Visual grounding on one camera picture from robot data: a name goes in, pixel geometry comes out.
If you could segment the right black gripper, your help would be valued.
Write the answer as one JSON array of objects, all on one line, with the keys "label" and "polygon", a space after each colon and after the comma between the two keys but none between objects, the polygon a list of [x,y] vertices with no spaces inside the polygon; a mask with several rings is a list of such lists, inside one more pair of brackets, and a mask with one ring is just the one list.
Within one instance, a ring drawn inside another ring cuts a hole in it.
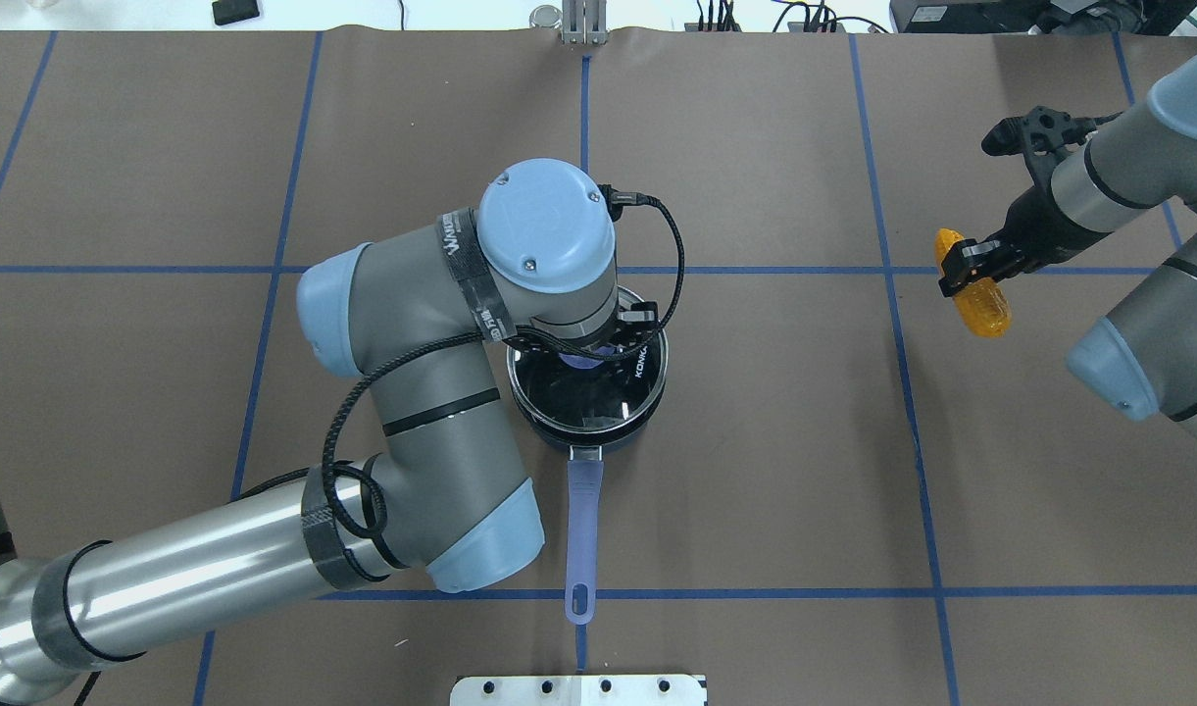
[{"label": "right black gripper", "polygon": [[1088,229],[1074,223],[1055,200],[1055,169],[1073,156],[1084,134],[1069,112],[1034,106],[1023,116],[1003,118],[980,140],[986,156],[1023,156],[1031,187],[1005,213],[1005,221],[986,241],[938,238],[938,290],[944,298],[961,294],[983,278],[1033,273],[1074,258],[1088,247]]}]

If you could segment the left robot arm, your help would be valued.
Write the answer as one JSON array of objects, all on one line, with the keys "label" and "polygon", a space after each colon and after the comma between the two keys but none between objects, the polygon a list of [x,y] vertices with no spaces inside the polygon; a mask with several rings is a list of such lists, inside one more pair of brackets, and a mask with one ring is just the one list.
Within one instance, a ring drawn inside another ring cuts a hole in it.
[{"label": "left robot arm", "polygon": [[306,269],[299,325],[321,366],[353,381],[311,468],[50,560],[17,554],[0,501],[0,705],[415,567],[450,594],[525,567],[543,528],[484,347],[610,369],[661,341],[672,314],[618,284],[625,207],[673,219],[660,197],[531,158],[476,207]]}]

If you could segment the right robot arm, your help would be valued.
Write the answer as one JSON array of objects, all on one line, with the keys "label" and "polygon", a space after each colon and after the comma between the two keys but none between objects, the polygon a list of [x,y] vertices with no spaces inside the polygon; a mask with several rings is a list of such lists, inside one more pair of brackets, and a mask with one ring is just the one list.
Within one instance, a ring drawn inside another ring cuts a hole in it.
[{"label": "right robot arm", "polygon": [[1163,227],[1160,258],[1090,323],[1067,369],[1129,420],[1163,416],[1197,443],[1197,53],[1122,111],[1034,106],[994,124],[982,148],[1020,157],[1029,185],[991,235],[938,232],[940,294],[976,335],[999,335],[1003,281],[1062,267],[1132,224]]}]

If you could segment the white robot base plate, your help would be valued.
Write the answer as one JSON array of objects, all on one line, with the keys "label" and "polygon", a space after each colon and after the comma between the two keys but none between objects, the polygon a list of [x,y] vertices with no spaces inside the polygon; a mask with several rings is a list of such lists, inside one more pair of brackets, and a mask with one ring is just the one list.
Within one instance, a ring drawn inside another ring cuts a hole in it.
[{"label": "white robot base plate", "polygon": [[709,705],[704,676],[552,675],[460,678],[450,705]]}]

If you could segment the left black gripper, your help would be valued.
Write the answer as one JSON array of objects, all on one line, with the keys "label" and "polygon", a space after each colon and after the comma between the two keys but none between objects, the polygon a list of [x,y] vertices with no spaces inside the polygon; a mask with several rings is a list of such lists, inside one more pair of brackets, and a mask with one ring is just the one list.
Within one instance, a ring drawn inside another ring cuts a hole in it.
[{"label": "left black gripper", "polygon": [[660,308],[655,300],[634,294],[618,294],[610,317],[597,330],[577,339],[565,339],[546,325],[517,325],[505,340],[510,349],[523,357],[529,353],[557,354],[567,365],[602,365],[637,357],[639,349],[660,333]]}]

